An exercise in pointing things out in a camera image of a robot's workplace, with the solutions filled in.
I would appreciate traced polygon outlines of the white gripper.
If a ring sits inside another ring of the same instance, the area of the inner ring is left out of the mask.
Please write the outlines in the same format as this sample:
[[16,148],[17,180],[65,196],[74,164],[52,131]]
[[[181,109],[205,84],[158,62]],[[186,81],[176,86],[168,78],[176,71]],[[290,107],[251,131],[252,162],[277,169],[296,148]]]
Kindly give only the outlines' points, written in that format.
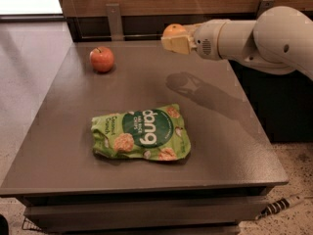
[[[203,59],[219,61],[218,41],[222,28],[229,20],[210,20],[206,23],[184,24],[187,32],[194,32],[196,50]],[[191,47],[187,36],[169,36],[161,39],[163,48],[178,54],[189,55]]]

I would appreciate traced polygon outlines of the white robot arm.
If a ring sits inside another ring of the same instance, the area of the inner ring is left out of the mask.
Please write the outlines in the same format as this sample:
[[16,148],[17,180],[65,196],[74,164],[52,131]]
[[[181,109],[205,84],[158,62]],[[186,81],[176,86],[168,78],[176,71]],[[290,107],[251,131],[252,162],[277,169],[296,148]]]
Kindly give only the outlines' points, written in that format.
[[195,51],[208,60],[232,60],[271,74],[299,71],[313,79],[313,22],[291,7],[273,7],[253,21],[173,23],[161,43],[174,53]]

